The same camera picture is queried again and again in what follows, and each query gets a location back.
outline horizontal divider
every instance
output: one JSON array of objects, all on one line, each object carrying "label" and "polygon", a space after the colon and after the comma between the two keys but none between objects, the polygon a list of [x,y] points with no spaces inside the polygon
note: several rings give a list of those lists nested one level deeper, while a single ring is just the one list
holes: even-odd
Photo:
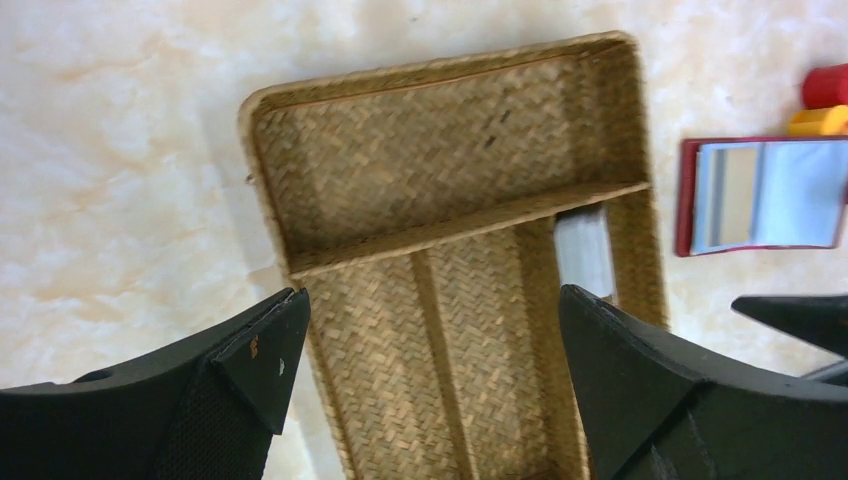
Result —
[{"label": "horizontal divider", "polygon": [[297,254],[290,259],[290,274],[297,279],[337,268],[408,255],[443,243],[512,227],[648,188],[648,182],[569,185],[553,192],[504,202],[442,222],[371,238],[349,247]]}]

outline woven bamboo surface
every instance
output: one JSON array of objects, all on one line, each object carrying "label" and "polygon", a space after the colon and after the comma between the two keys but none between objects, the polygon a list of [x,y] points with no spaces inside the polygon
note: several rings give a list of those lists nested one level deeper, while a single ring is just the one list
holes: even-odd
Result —
[{"label": "woven bamboo surface", "polygon": [[553,215],[606,202],[619,303],[664,324],[640,82],[613,32],[244,103],[350,478],[588,478]]}]

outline brown wicker tray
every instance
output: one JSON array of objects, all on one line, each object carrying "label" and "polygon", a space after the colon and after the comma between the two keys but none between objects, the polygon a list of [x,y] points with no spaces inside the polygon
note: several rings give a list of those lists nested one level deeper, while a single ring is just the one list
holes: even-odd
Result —
[{"label": "brown wicker tray", "polygon": [[553,215],[606,202],[619,303],[665,321],[631,39],[270,87],[239,123],[348,476],[587,478]]}]

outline marble surface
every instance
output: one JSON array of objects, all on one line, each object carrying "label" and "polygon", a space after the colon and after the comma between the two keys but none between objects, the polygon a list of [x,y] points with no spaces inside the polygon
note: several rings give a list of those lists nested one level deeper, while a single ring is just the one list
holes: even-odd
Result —
[{"label": "marble surface", "polygon": [[[235,129],[292,80],[622,29],[640,41],[673,330],[803,373],[833,357],[729,310],[848,291],[846,247],[671,254],[681,137],[780,133],[837,0],[7,0],[0,3],[0,387],[66,382],[282,285]],[[341,470],[308,364],[266,478]]]}]

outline red object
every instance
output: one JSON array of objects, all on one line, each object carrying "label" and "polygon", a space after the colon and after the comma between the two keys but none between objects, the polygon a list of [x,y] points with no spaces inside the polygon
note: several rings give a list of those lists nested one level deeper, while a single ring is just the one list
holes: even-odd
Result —
[{"label": "red object", "polygon": [[801,98],[807,110],[848,105],[848,63],[810,70]]},{"label": "red object", "polygon": [[[707,143],[742,143],[742,142],[785,142],[785,141],[827,141],[834,139],[848,139],[848,136],[829,136],[829,137],[730,137],[730,138],[690,138],[683,140],[680,144],[680,185],[677,191],[677,225],[676,235],[674,240],[674,253],[678,257],[692,256],[692,234],[694,233],[694,217],[695,217],[695,184],[696,172],[698,167],[698,150],[701,145]],[[848,202],[848,193],[846,193],[846,202]],[[841,225],[836,230],[842,231]],[[718,252],[702,253],[702,255],[715,255],[717,253],[727,253],[735,250],[787,250],[787,249],[833,249],[839,245],[839,233],[833,239],[833,245],[830,247],[806,247],[806,246],[746,246],[729,248]]]}]

